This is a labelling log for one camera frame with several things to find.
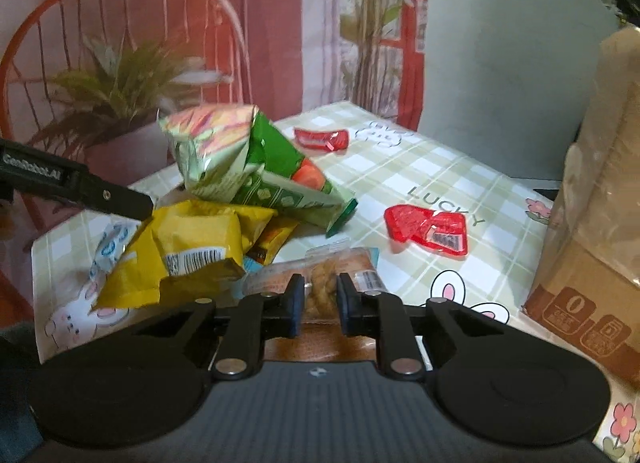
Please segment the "clear twisted pastry packet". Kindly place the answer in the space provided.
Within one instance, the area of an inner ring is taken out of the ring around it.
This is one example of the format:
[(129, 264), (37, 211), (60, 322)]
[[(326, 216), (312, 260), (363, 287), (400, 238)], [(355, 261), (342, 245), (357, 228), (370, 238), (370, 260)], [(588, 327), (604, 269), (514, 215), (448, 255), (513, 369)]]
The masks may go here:
[(387, 289), (378, 272), (378, 250), (368, 247), (347, 247), (345, 242), (311, 249), (303, 258), (281, 261), (256, 272), (248, 273), (239, 285), (243, 296), (286, 290), (292, 275), (305, 280), (304, 324), (337, 323), (336, 281), (347, 273), (358, 292)]

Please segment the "red snack packet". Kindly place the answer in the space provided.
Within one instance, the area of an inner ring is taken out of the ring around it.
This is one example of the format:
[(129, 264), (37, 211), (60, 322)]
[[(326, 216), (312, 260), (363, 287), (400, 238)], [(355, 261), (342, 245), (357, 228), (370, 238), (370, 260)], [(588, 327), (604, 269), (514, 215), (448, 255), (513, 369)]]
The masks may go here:
[(396, 242), (414, 242), (432, 252), (456, 258), (469, 253), (466, 218), (461, 213), (398, 204), (385, 210), (384, 220), (390, 238)]
[(346, 130), (318, 132), (294, 128), (294, 139), (302, 147), (323, 152), (344, 151), (349, 145)]

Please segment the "green chip bag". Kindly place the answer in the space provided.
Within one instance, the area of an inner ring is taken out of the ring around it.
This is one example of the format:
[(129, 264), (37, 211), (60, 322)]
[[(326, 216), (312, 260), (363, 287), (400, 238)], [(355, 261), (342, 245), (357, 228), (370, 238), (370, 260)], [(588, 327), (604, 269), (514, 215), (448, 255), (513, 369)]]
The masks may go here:
[(256, 106), (196, 106), (158, 124), (193, 197), (274, 209), (329, 237), (355, 214), (356, 197), (332, 183)]

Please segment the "yellow snack bag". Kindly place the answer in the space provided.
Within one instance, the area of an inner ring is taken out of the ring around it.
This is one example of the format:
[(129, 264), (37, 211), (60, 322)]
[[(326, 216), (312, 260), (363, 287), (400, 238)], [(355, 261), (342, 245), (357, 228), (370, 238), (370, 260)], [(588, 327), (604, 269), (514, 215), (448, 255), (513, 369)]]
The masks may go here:
[(259, 206), (186, 200), (153, 212), (106, 277), (96, 308), (141, 308), (162, 301), (160, 281), (244, 255), (278, 212)]

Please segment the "checked bunny tablecloth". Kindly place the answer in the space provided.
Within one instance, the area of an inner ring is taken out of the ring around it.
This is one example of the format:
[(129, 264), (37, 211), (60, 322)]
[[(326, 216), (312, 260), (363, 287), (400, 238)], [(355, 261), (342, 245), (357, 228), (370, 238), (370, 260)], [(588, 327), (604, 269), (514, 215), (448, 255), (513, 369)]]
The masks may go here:
[[(411, 133), (347, 102), (337, 102), (279, 122), (295, 128), (348, 131), (343, 153), (320, 154), (318, 168), (332, 183), (355, 194), (354, 217), (340, 232), (353, 246), (378, 251), (378, 273), (390, 292), (421, 304), (437, 290), (506, 317), (513, 327), (543, 335), (523, 313), (534, 280), (551, 202), (501, 174), (430, 138)], [(384, 211), (409, 203), (439, 212), (459, 212), (468, 221), (470, 252), (463, 261), (420, 246), (390, 242)], [(42, 359), (126, 327), (136, 311), (99, 315), (91, 268), (96, 248), (113, 218), (82, 212), (39, 238), (32, 247), (32, 298), (36, 342)]]

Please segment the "blue white snack packet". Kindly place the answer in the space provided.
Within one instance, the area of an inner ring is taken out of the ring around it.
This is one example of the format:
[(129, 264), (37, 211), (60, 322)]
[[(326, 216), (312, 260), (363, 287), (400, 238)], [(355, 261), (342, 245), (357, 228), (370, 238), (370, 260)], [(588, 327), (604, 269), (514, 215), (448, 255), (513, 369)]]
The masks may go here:
[(119, 220), (104, 229), (89, 270), (91, 281), (101, 282), (112, 272), (138, 227), (138, 222)]

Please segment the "orange dark snack packet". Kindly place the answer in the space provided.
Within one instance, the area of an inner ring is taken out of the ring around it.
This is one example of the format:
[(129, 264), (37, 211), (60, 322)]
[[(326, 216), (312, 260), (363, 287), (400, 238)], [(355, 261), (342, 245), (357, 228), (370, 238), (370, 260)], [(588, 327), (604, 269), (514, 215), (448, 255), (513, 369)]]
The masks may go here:
[(273, 217), (248, 251), (247, 256), (262, 266), (272, 264), (298, 225), (299, 221), (291, 217)]

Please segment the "printed red backdrop cloth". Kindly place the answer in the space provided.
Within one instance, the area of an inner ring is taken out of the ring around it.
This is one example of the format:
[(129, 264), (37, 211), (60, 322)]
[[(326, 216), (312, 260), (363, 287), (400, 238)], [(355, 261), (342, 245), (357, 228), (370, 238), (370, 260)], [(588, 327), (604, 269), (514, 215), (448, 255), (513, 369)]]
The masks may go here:
[(72, 116), (53, 78), (111, 53), (162, 46), (215, 73), (205, 102), (280, 120), (349, 101), (415, 130), (424, 108), (428, 0), (1, 0), (1, 135), (127, 185), (170, 162), (157, 110), (119, 119), (126, 96)]

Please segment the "brown cardboard box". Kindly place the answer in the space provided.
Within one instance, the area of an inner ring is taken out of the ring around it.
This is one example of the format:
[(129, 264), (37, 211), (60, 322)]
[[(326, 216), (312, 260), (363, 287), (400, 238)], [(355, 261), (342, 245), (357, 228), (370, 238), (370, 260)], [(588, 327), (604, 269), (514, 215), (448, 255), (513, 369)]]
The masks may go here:
[(639, 30), (600, 45), (568, 148), (532, 290), (530, 319), (639, 384)]

